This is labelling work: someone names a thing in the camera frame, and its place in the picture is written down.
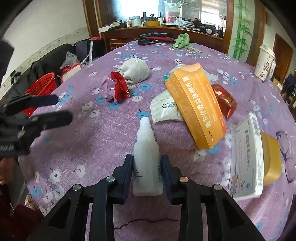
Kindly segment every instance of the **screw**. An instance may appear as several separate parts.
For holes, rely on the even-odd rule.
[[[35,121],[37,121],[37,120],[38,120],[38,117],[37,117],[37,116],[34,116],[34,117],[32,117],[32,119],[31,119],[32,122],[35,122]]]
[[[115,177],[114,176],[108,176],[107,178],[106,178],[106,181],[107,182],[114,182],[115,181]]]
[[[180,177],[180,181],[186,183],[189,181],[189,179],[187,177]]]
[[[220,184],[215,184],[214,189],[217,191],[220,191],[220,190],[222,190],[222,186]]]
[[[74,191],[78,191],[78,190],[80,190],[81,189],[81,185],[79,185],[79,184],[75,184],[74,186],[73,186],[73,190]]]
[[[23,137],[24,134],[25,134],[25,131],[19,131],[19,133],[17,135],[18,139],[21,138],[21,137]]]

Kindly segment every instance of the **black cable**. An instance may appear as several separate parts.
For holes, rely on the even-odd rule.
[[[147,222],[149,222],[149,223],[157,223],[157,222],[160,222],[160,221],[166,221],[166,220],[167,220],[167,221],[172,221],[172,222],[178,222],[178,220],[174,220],[174,219],[170,219],[170,218],[158,219],[158,220],[156,220],[156,221],[152,221],[152,220],[144,219],[144,218],[139,218],[139,219],[131,220],[131,221],[129,221],[128,223],[121,225],[120,227],[115,227],[114,230],[115,230],[115,229],[120,230],[121,228],[123,228],[123,227],[129,225],[130,223],[137,222],[137,221],[147,221]]]

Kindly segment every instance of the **orange box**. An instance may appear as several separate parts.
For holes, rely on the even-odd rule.
[[[200,64],[182,66],[165,83],[199,149],[211,149],[226,126],[214,91]]]

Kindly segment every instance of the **red basket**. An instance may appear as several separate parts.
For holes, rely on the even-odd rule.
[[[54,73],[42,76],[39,80],[32,84],[30,88],[28,88],[25,94],[37,96],[50,95],[57,88],[54,77]],[[30,117],[36,109],[37,108],[27,108],[23,112]]]

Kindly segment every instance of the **green cloth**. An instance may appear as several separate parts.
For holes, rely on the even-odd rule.
[[[173,44],[173,49],[181,49],[187,45],[189,45],[189,35],[180,34],[177,38],[176,43]]]

